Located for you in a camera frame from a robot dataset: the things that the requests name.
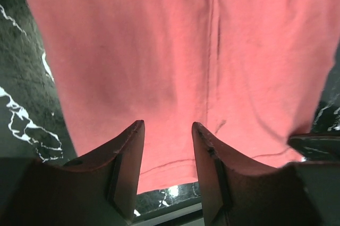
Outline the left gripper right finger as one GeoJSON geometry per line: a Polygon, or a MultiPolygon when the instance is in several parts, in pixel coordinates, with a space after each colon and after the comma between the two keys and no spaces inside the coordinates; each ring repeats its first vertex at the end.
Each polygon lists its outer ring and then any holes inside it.
{"type": "Polygon", "coordinates": [[[205,225],[339,225],[339,161],[274,168],[201,123],[192,138],[205,225]]]}

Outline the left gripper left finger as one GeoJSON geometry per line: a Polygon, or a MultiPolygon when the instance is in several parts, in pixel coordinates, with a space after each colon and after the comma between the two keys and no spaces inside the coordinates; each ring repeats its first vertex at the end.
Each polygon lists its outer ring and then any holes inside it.
{"type": "Polygon", "coordinates": [[[130,225],[144,132],[137,120],[63,166],[2,158],[1,225],[130,225]]]}

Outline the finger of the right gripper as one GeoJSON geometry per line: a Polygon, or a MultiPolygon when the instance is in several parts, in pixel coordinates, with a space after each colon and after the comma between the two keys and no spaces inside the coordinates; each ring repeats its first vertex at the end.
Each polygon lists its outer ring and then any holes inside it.
{"type": "Polygon", "coordinates": [[[335,133],[290,136],[287,144],[307,161],[339,161],[339,135],[335,133]]]}

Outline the salmon pink t-shirt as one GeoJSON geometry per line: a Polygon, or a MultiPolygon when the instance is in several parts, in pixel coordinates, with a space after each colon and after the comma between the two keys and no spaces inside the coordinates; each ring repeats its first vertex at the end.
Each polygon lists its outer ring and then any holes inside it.
{"type": "Polygon", "coordinates": [[[138,191],[197,180],[191,126],[261,163],[302,157],[339,0],[27,0],[78,155],[146,126],[138,191]]]}

